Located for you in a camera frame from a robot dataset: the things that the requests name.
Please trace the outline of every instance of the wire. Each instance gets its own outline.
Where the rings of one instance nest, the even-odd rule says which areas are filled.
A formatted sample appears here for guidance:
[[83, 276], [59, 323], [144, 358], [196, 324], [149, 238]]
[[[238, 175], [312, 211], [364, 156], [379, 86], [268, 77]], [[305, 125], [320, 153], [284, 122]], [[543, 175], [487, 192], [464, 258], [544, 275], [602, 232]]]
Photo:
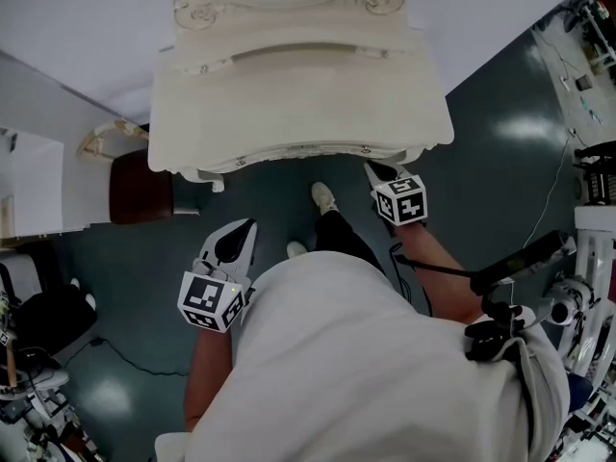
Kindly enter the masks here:
[[402, 243], [394, 244], [389, 249], [389, 258], [392, 261], [392, 265], [394, 266], [394, 270], [396, 271], [396, 277], [398, 278], [398, 283], [400, 285], [400, 293], [402, 297], [406, 299], [409, 303], [412, 304], [412, 296], [411, 296], [411, 287], [408, 285], [402, 276], [400, 275], [400, 271], [398, 268], [398, 262], [396, 262], [396, 258], [394, 257], [394, 253], [396, 253], [402, 247]]
[[575, 128], [568, 128], [567, 132], [574, 139], [578, 139], [579, 143], [581, 143], [585, 148], [588, 148], [588, 144], [581, 139], [581, 136], [579, 135], [578, 131]]
[[551, 47], [555, 52], [556, 55], [558, 55], [558, 58], [560, 59], [560, 61], [562, 62], [562, 66], [565, 69], [565, 73], [567, 74], [567, 77], [565, 77], [565, 80], [568, 81], [569, 80], [569, 68], [567, 68], [567, 65], [569, 65], [571, 68], [573, 68], [574, 70], [576, 70], [579, 73], [582, 73], [582, 71], [577, 68], [574, 64], [572, 64], [571, 62], [569, 62], [568, 60], [565, 60], [564, 58], [562, 58], [562, 55], [560, 54], [560, 51], [558, 51], [558, 48], [556, 48], [556, 46], [550, 42], [548, 42], [544, 37], [543, 37], [543, 33], [539, 30], [535, 31], [535, 34], [543, 41], [545, 42], [549, 47]]
[[[567, 153], [568, 145], [569, 145], [569, 139], [567, 139], [567, 141], [565, 142], [565, 145], [562, 148], [562, 153], [560, 154], [560, 164], [558, 165], [558, 169], [556, 170], [556, 174], [554, 176], [554, 181], [552, 182], [552, 186], [550, 187], [550, 190], [548, 191], [548, 196], [546, 197], [546, 203], [543, 206], [541, 215], [539, 216], [539, 219], [537, 219], [537, 222], [535, 222], [535, 225], [532, 227], [532, 231], [530, 231], [530, 234], [528, 235], [528, 238], [526, 238], [526, 241], [524, 242], [524, 245], [522, 246], [522, 248], [526, 248], [528, 243], [530, 243], [530, 240], [535, 235], [535, 232], [537, 231], [539, 224], [541, 224], [541, 221], [543, 220], [544, 215], [548, 211], [548, 206], [550, 205], [550, 197], [552, 196], [552, 193], [554, 189], [556, 188], [556, 183], [558, 182], [558, 176], [560, 175], [560, 170], [562, 169], [562, 166], [565, 162], [565, 154]], [[510, 306], [513, 306], [513, 293], [514, 293], [515, 287], [516, 287], [516, 283], [515, 281], [513, 281], [511, 283], [511, 293], [509, 294], [509, 305]]]
[[41, 351], [43, 351], [43, 352], [45, 353], [45, 355], [46, 355], [49, 359], [52, 359], [52, 360], [53, 360], [53, 358], [51, 357], [51, 354], [49, 354], [49, 352], [47, 352], [47, 350], [46, 350], [46, 349], [43, 349], [42, 347], [39, 347], [39, 346], [28, 346], [28, 347], [22, 347], [21, 349], [13, 349], [13, 352], [18, 353], [18, 352], [21, 352], [21, 351], [24, 351], [24, 350], [29, 350], [29, 349], [38, 349], [38, 350], [41, 350]]
[[583, 323], [584, 323], [584, 316], [582, 315], [582, 316], [580, 316], [577, 319], [576, 332], [575, 332], [576, 335], [574, 336], [573, 340], [571, 341], [571, 347], [569, 348], [569, 351], [567, 352], [567, 356], [569, 356], [569, 354], [571, 354], [573, 352], [573, 350], [581, 342], [581, 333], [582, 333]]
[[98, 347], [98, 346], [102, 346], [103, 344], [107, 344], [107, 346], [109, 346], [115, 352], [115, 354], [117, 354], [120, 357], [122, 361], [124, 361], [125, 363], [128, 363], [135, 370], [139, 370], [140, 372], [145, 372], [145, 373], [151, 374], [152, 376], [188, 376], [189, 375], [188, 373], [182, 373], [182, 372], [153, 372], [152, 370], [149, 370], [148, 368], [139, 366], [138, 364], [134, 363], [133, 361], [128, 359], [126, 356], [124, 356], [124, 354], [117, 347], [115, 347], [109, 341], [109, 339], [105, 339], [103, 337], [95, 337], [88, 343], [85, 343], [77, 352], [75, 352], [70, 358], [68, 358], [68, 361], [64, 363], [64, 367], [66, 368], [68, 364], [73, 359], [75, 359], [86, 347], [88, 346]]
[[53, 370], [52, 370], [52, 371], [51, 371], [51, 373], [50, 373], [50, 374], [48, 374], [47, 376], [45, 376], [43, 379], [41, 379], [41, 380], [39, 380], [39, 381], [37, 381], [37, 382], [34, 382], [34, 381], [32, 380], [32, 376], [30, 375], [30, 371], [27, 371], [27, 373], [28, 373], [28, 381], [30, 382], [30, 385], [32, 386], [32, 391], [33, 391], [33, 392], [34, 392], [34, 391], [35, 391], [35, 389], [37, 388], [37, 385], [39, 385], [39, 384], [40, 384], [40, 383], [42, 383], [43, 381], [47, 381], [47, 380], [49, 380], [50, 378], [53, 378], [53, 377], [54, 377], [54, 372], [53, 372]]
[[70, 363], [73, 359], [75, 359], [77, 356], [79, 356], [79, 353], [80, 353], [82, 350], [84, 350], [86, 347], [88, 347], [89, 345], [90, 345], [90, 342], [87, 342], [87, 343], [85, 343], [83, 346], [81, 346], [81, 347], [80, 347], [80, 349], [79, 349], [77, 352], [75, 352], [72, 356], [70, 356], [70, 357], [68, 358], [68, 361], [66, 361], [66, 362], [64, 363], [64, 367], [66, 368], [66, 367], [68, 366], [68, 363]]
[[[394, 246], [392, 246], [389, 249], [389, 258], [391, 259], [392, 265], [394, 266], [394, 270], [396, 271], [396, 277], [398, 278], [398, 283], [400, 285], [400, 292], [402, 294], [402, 297], [404, 299], [406, 299], [409, 302], [409, 304], [413, 304], [412, 299], [411, 299], [411, 297], [412, 297], [411, 296], [411, 286], [400, 275], [400, 271], [399, 271], [399, 268], [398, 268], [398, 261], [396, 260], [396, 257], [394, 256], [394, 254], [398, 250], [400, 250], [401, 247], [402, 247], [402, 243], [394, 244]], [[425, 287], [424, 286], [422, 286], [422, 289], [423, 289], [423, 296], [425, 297], [425, 304], [427, 305], [428, 315], [430, 317], [434, 317], [434, 314], [432, 312], [432, 302], [430, 301], [430, 298], [427, 297], [427, 292], [425, 291]]]

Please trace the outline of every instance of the brown chair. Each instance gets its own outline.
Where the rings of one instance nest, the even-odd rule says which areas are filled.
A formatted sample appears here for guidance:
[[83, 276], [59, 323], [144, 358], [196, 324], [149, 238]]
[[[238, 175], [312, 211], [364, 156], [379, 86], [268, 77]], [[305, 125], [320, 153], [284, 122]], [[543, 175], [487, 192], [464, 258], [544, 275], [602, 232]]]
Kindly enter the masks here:
[[109, 214], [113, 224], [137, 224], [199, 211], [174, 207], [171, 173], [152, 171], [147, 150], [138, 150], [112, 163]]

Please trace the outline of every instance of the black cable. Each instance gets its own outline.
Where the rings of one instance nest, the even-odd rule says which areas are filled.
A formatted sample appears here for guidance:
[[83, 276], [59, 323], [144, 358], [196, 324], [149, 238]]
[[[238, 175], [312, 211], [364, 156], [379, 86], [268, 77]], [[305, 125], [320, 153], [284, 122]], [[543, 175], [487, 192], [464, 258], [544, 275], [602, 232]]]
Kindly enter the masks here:
[[[13, 351], [13, 353], [14, 353], [14, 354], [17, 354], [17, 353], [21, 352], [22, 350], [26, 350], [26, 349], [39, 349], [39, 350], [42, 350], [45, 354], [47, 354], [47, 357], [51, 358], [51, 356], [49, 355], [49, 353], [48, 353], [45, 349], [43, 349], [42, 347], [30, 346], [30, 347], [23, 347], [22, 349], [11, 349], [11, 350]], [[26, 383], [26, 382], [30, 382], [30, 385], [34, 388], [34, 387], [35, 387], [36, 385], [38, 385], [41, 381], [48, 380], [49, 378], [51, 378], [51, 376], [53, 376], [53, 373], [52, 373], [52, 375], [51, 375], [51, 376], [48, 376], [47, 378], [43, 378], [41, 381], [39, 381], [39, 382], [37, 382], [37, 383], [33, 383], [33, 381], [32, 381], [32, 376], [31, 376], [31, 373], [30, 373], [30, 369], [28, 369], [28, 370], [26, 371], [26, 374], [28, 375], [28, 378], [27, 378], [27, 379], [19, 379], [19, 377], [18, 377], [18, 378], [17, 378], [17, 384], [20, 384], [20, 383]], [[12, 389], [12, 390], [17, 390], [17, 392], [14, 392], [14, 393], [16, 393], [16, 394], [21, 394], [21, 393], [23, 393], [23, 392], [27, 392], [27, 390], [28, 390], [28, 387], [27, 387], [27, 386], [26, 386], [26, 387], [21, 387], [21, 390], [19, 390], [19, 388], [20, 388], [20, 387], [15, 387], [15, 388], [14, 388], [14, 389]]]
[[430, 317], [434, 317], [434, 312], [432, 312], [432, 301], [427, 297], [427, 292], [425, 291], [425, 287], [422, 286], [423, 289], [423, 297], [425, 297], [425, 304], [427, 304], [427, 313], [430, 314]]
[[574, 70], [576, 70], [577, 72], [581, 73], [581, 70], [579, 68], [577, 68], [574, 64], [572, 64], [571, 62], [569, 62], [568, 60], [565, 60], [564, 58], [562, 58], [562, 55], [560, 54], [560, 51], [558, 51], [558, 48], [556, 48], [556, 46], [550, 42], [548, 42], [543, 36], [541, 32], [537, 32], [535, 33], [539, 38], [541, 38], [541, 40], [543, 42], [545, 42], [549, 47], [551, 47], [555, 52], [556, 55], [558, 55], [558, 58], [560, 59], [560, 61], [562, 62], [563, 67], [565, 68], [565, 73], [567, 74], [567, 77], [565, 77], [565, 80], [568, 81], [569, 80], [569, 68], [567, 68], [567, 64], [573, 68]]
[[[392, 265], [394, 266], [394, 270], [396, 271], [396, 277], [398, 278], [398, 283], [400, 285], [400, 292], [402, 293], [402, 297], [404, 297], [404, 299], [406, 299], [410, 304], [413, 304], [412, 300], [411, 300], [411, 286], [408, 284], [408, 282], [402, 278], [399, 268], [398, 268], [398, 260], [396, 259], [396, 256], [394, 255], [398, 250], [400, 250], [402, 247], [402, 243], [397, 243], [394, 244], [394, 246], [392, 246], [389, 249], [389, 258], [392, 261]], [[425, 304], [427, 305], [427, 312], [428, 315], [430, 317], [434, 317], [434, 313], [432, 311], [432, 302], [430, 301], [430, 298], [427, 296], [427, 292], [425, 291], [425, 287], [422, 286], [423, 289], [423, 297], [425, 298]]]
[[581, 342], [581, 333], [582, 333], [582, 328], [583, 328], [583, 322], [584, 322], [584, 316], [581, 315], [578, 319], [577, 319], [577, 323], [576, 323], [576, 332], [574, 335], [574, 338], [571, 341], [571, 347], [569, 348], [569, 352], [567, 352], [567, 356], [569, 356], [573, 350], [579, 345], [579, 343]]
[[402, 247], [402, 243], [394, 244], [389, 249], [389, 258], [392, 261], [392, 265], [394, 266], [394, 271], [396, 272], [396, 277], [398, 278], [398, 283], [400, 285], [400, 293], [402, 294], [402, 297], [404, 299], [406, 299], [409, 303], [412, 304], [411, 287], [408, 285], [408, 282], [402, 279], [402, 276], [400, 275], [400, 271], [398, 268], [398, 262], [396, 262], [396, 259], [394, 258], [394, 253], [397, 252], [401, 247]]
[[585, 142], [585, 141], [583, 141], [583, 140], [581, 139], [581, 137], [579, 136], [578, 131], [577, 131], [575, 128], [570, 128], [570, 129], [568, 129], [568, 130], [567, 130], [567, 132], [569, 133], [569, 135], [570, 135], [570, 136], [572, 136], [572, 137], [574, 137], [574, 138], [578, 139], [578, 140], [579, 140], [579, 143], [581, 143], [581, 144], [582, 144], [585, 148], [588, 148], [588, 145], [586, 144], [586, 142]]
[[48, 375], [47, 375], [46, 377], [44, 377], [42, 380], [39, 380], [38, 382], [36, 382], [36, 383], [35, 383], [35, 382], [32, 380], [32, 376], [30, 375], [30, 371], [27, 371], [27, 373], [28, 373], [28, 380], [30, 381], [30, 385], [32, 386], [32, 391], [33, 391], [33, 392], [35, 391], [35, 389], [36, 389], [37, 385], [39, 385], [39, 384], [40, 384], [40, 383], [42, 383], [43, 381], [47, 381], [47, 380], [49, 380], [50, 378], [53, 378], [53, 376], [54, 376], [54, 372], [53, 372], [53, 370], [52, 370], [51, 374], [48, 374]]
[[396, 255], [396, 260], [405, 266], [409, 266], [413, 270], [415, 267], [419, 267], [420, 269], [432, 270], [433, 272], [446, 273], [449, 275], [459, 275], [461, 277], [472, 278], [476, 275], [476, 272], [469, 272], [468, 270], [462, 269], [452, 269], [450, 267], [442, 267], [442, 266], [434, 266], [432, 264], [425, 264], [424, 262], [419, 262], [418, 260], [409, 260], [404, 255]]
[[72, 356], [70, 356], [68, 358], [68, 361], [64, 363], [64, 368], [66, 368], [68, 366], [68, 363], [70, 363], [73, 359], [75, 359], [79, 355], [79, 353], [82, 350], [84, 350], [86, 347], [88, 347], [89, 345], [90, 345], [90, 342], [85, 343], [77, 352], [75, 352]]
[[46, 355], [46, 356], [47, 356], [50, 360], [54, 361], [54, 358], [52, 358], [52, 357], [51, 357], [51, 354], [49, 354], [49, 352], [47, 352], [47, 350], [46, 350], [46, 349], [43, 349], [42, 347], [39, 347], [39, 346], [27, 346], [27, 347], [22, 347], [21, 349], [13, 349], [13, 352], [14, 352], [15, 354], [17, 354], [17, 353], [19, 353], [19, 352], [22, 352], [22, 351], [24, 351], [24, 350], [29, 350], [29, 349], [38, 349], [38, 350], [41, 350], [41, 351], [43, 351], [43, 352], [45, 353], [45, 355]]
[[145, 373], [151, 374], [152, 376], [188, 376], [189, 375], [188, 373], [182, 373], [182, 372], [153, 372], [152, 370], [149, 370], [148, 368], [139, 366], [138, 364], [134, 363], [133, 361], [128, 359], [126, 356], [124, 356], [124, 354], [122, 354], [122, 352], [119, 349], [117, 349], [117, 347], [115, 347], [108, 339], [105, 339], [103, 337], [95, 337], [94, 339], [92, 339], [91, 341], [83, 345], [77, 352], [75, 352], [68, 359], [68, 361], [66, 361], [66, 363], [64, 363], [64, 367], [66, 368], [68, 366], [68, 363], [70, 363], [73, 359], [75, 359], [81, 353], [81, 351], [83, 351], [86, 347], [88, 346], [98, 347], [98, 346], [102, 346], [103, 344], [107, 344], [107, 346], [109, 346], [115, 352], [115, 354], [117, 354], [120, 357], [122, 361], [124, 361], [125, 363], [128, 363], [135, 370], [139, 370], [140, 372], [145, 372]]

